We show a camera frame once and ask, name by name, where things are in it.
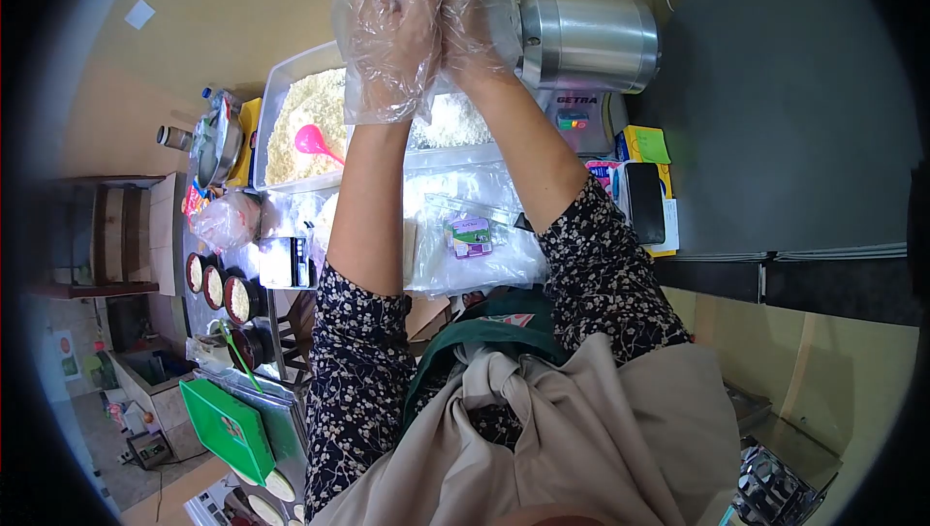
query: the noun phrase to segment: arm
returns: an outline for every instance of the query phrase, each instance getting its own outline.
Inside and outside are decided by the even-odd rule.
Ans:
[[[606,333],[618,366],[659,346],[689,342],[622,213],[529,92],[501,67],[486,41],[482,7],[466,1],[449,0],[453,8],[444,12],[454,18],[444,26],[455,42],[448,44],[455,53],[448,65],[484,116],[538,232],[556,339],[571,353],[589,334]]]
[[[307,520],[400,436],[416,369],[401,294],[403,151],[439,55],[436,0],[345,1],[346,123],[356,126],[317,291]]]
[[[401,294],[403,150],[410,122],[355,127],[326,259],[349,281]]]
[[[487,122],[527,218],[542,233],[575,200],[588,170],[513,74],[466,72],[459,86]]]

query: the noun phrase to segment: beige apron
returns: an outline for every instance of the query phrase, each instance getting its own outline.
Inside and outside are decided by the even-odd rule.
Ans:
[[[482,439],[466,410],[509,403],[515,451]],[[311,525],[486,524],[570,504],[618,524],[716,525],[739,477],[739,437],[713,352],[677,345],[620,369],[592,334],[563,367],[480,350],[400,444]]]

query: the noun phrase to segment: green tray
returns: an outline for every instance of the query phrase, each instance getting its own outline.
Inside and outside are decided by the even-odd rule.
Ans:
[[[264,486],[274,456],[259,412],[206,379],[180,381],[180,394],[203,447]]]

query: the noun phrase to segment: gloved hand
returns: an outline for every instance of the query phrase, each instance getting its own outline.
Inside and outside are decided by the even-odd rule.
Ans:
[[[441,59],[442,0],[334,0],[346,61],[346,124],[428,117]]]
[[[441,16],[443,69],[453,80],[474,70],[503,71],[487,26],[484,0],[443,0]]]
[[[512,21],[511,0],[443,0],[443,71],[461,85],[464,78],[513,72],[521,44]]]

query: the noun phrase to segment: floral print blouse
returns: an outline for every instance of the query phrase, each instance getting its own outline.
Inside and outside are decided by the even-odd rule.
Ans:
[[[568,354],[597,332],[612,337],[617,366],[691,342],[656,282],[652,258],[593,176],[539,242],[549,264],[544,292],[554,305],[554,334]],[[372,294],[327,264],[316,310],[307,400],[308,522],[397,444],[416,371],[403,326],[405,296]],[[445,381],[436,374],[420,383],[417,411]],[[520,422],[507,405],[469,415],[493,443],[512,449],[520,437]]]

